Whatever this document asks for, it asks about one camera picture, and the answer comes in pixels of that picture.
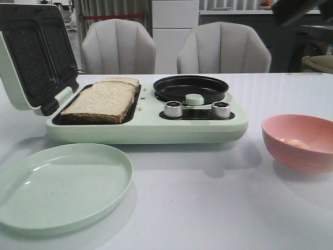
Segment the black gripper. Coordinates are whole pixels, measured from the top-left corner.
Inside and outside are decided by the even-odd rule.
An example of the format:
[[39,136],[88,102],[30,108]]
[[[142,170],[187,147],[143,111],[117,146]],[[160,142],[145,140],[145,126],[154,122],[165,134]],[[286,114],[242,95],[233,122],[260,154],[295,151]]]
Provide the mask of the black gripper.
[[318,7],[324,21],[332,20],[331,0],[281,0],[273,5],[272,12],[279,26],[287,26],[304,16],[314,7]]

